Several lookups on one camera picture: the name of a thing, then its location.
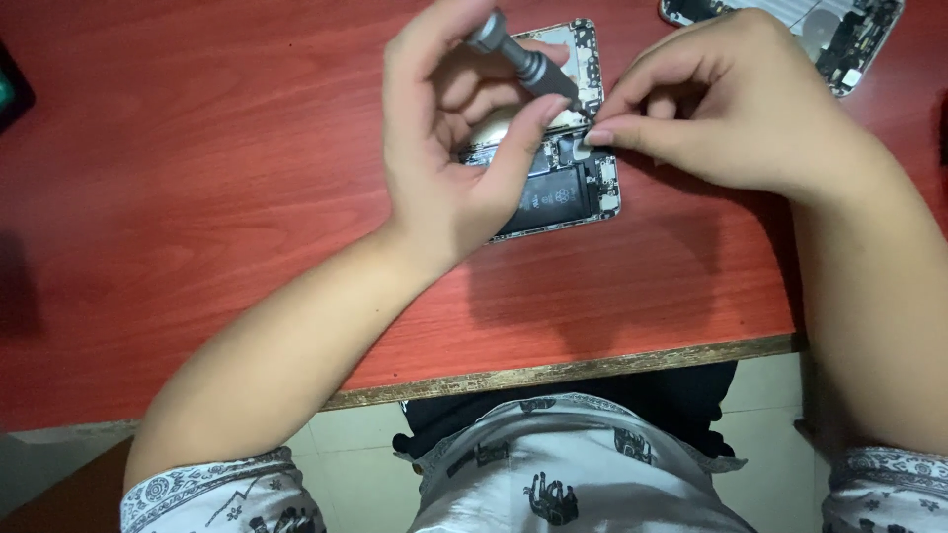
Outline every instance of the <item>shirt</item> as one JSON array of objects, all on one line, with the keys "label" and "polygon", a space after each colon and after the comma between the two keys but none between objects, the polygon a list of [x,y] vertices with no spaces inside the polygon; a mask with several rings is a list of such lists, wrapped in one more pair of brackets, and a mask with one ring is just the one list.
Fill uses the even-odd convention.
[{"label": "shirt", "polygon": [[[634,413],[589,395],[502,404],[416,461],[409,532],[754,529],[721,502],[708,459]],[[833,466],[824,532],[948,530],[948,458],[851,450]],[[123,533],[325,531],[290,450],[161,472],[122,499]]]}]

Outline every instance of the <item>fingernail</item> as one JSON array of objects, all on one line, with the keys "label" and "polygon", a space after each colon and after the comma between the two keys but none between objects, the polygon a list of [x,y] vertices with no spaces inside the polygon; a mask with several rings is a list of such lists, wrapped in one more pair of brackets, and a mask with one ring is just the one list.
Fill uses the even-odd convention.
[{"label": "fingernail", "polygon": [[550,104],[550,107],[546,108],[546,113],[543,115],[543,122],[546,124],[552,122],[560,113],[566,111],[568,105],[570,105],[570,99],[565,96],[557,97],[553,103]]},{"label": "fingernail", "polygon": [[592,146],[612,144],[612,132],[606,130],[591,130],[590,133],[586,134],[586,138],[583,140],[586,144],[591,144]]}]

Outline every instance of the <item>red wooden table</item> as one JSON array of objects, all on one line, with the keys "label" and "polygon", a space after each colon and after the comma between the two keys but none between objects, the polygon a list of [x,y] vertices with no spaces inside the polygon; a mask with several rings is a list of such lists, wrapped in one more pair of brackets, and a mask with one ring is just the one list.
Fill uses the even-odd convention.
[{"label": "red wooden table", "polygon": [[[236,313],[385,219],[381,51],[425,3],[0,4],[37,96],[0,135],[0,429],[141,416]],[[502,6],[514,31],[592,19],[609,87],[672,30],[656,4]],[[946,27],[909,2],[845,99],[939,216]],[[622,159],[618,217],[480,249],[333,405],[792,350],[786,206]]]}]

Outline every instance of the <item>screwdriver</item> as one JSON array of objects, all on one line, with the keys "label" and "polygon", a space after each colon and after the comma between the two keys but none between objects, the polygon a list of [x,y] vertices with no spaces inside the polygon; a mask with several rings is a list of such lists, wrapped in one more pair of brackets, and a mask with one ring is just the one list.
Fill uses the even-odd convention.
[{"label": "screwdriver", "polygon": [[592,120],[579,99],[579,87],[542,52],[524,50],[507,33],[507,19],[494,9],[483,26],[475,29],[465,42],[482,54],[498,50],[514,66],[523,88],[536,97],[548,94],[570,99],[570,111]]}]

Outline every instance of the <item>person's right hand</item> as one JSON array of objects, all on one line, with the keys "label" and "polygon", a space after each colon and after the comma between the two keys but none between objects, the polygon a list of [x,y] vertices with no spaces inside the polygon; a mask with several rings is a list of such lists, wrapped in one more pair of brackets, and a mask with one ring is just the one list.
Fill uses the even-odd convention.
[{"label": "person's right hand", "polygon": [[861,169],[895,162],[843,111],[787,28],[760,9],[681,28],[645,50],[595,121],[590,144],[797,200],[847,194],[866,186]]}]

